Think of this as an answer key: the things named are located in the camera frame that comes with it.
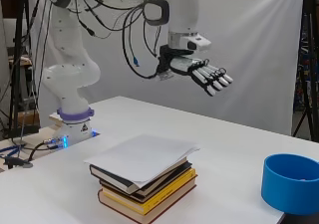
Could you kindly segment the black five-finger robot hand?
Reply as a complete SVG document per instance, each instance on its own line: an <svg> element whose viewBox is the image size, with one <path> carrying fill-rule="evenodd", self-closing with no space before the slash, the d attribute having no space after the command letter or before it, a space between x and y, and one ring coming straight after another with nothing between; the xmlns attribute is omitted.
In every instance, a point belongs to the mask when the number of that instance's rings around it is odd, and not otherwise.
<svg viewBox="0 0 319 224"><path fill-rule="evenodd" d="M168 45L159 48L159 76L165 72L190 77L210 97L221 92L233 83L233 78L227 74L225 68L217 68L209 59L193 58L191 50L172 49Z"/></svg>

